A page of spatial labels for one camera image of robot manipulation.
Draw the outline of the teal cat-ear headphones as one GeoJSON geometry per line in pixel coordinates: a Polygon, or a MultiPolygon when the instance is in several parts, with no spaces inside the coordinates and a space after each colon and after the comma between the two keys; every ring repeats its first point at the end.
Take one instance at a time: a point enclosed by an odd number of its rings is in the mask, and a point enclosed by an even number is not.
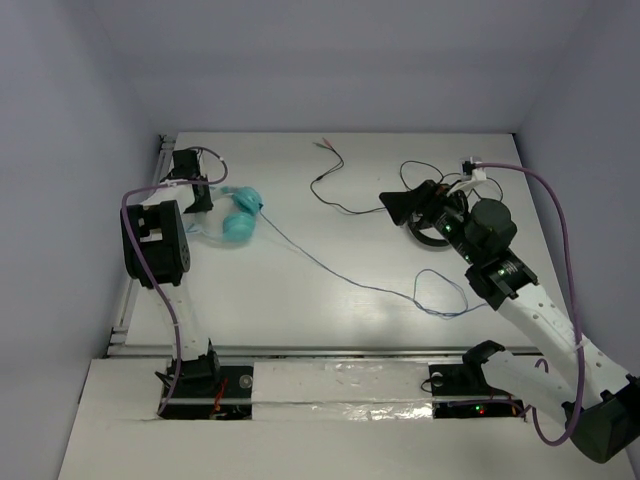
{"type": "Polygon", "coordinates": [[[254,234],[257,216],[263,208],[261,195],[248,186],[210,186],[209,193],[212,201],[229,198],[235,211],[224,218],[220,233],[206,228],[205,213],[197,213],[194,220],[185,227],[185,233],[199,235],[215,244],[246,244],[254,234]]]}

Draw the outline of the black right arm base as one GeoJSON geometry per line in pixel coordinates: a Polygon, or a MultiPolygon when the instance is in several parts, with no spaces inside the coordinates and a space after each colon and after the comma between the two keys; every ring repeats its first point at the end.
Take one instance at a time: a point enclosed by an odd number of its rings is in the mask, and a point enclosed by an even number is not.
{"type": "Polygon", "coordinates": [[[482,372],[490,356],[504,351],[504,346],[488,340],[464,353],[459,363],[430,365],[420,389],[434,400],[434,417],[524,419],[528,412],[524,404],[507,392],[491,387],[482,372]]]}

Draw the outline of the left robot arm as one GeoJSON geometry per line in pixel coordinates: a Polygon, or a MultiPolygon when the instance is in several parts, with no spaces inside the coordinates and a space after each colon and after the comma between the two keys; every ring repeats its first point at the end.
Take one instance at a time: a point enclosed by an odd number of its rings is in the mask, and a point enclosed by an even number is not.
{"type": "Polygon", "coordinates": [[[213,183],[200,159],[205,151],[175,150],[173,167],[158,185],[128,192],[121,201],[126,271],[155,293],[159,316],[173,336],[170,366],[156,374],[167,388],[167,399],[211,394],[222,383],[218,356],[199,326],[186,281],[191,255],[183,216],[213,208],[213,183]]]}

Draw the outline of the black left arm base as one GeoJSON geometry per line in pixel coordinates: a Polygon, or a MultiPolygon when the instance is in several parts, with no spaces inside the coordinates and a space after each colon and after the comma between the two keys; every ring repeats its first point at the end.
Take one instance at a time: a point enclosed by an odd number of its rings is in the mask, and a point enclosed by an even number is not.
{"type": "Polygon", "coordinates": [[[252,365],[223,365],[217,385],[178,385],[160,417],[168,420],[251,420],[252,365]]]}

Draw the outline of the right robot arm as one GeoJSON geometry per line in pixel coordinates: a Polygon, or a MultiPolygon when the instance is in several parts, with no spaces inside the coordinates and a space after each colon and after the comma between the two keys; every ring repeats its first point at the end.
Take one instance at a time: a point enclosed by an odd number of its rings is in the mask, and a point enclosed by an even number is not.
{"type": "Polygon", "coordinates": [[[639,379],[609,358],[550,298],[510,249],[517,233],[499,200],[468,205],[457,187],[427,180],[379,199],[397,226],[433,228],[467,263],[472,290],[519,329],[555,370],[518,360],[494,341],[468,350],[461,378],[470,391],[508,392],[562,424],[590,460],[608,462],[639,436],[639,379]]]}

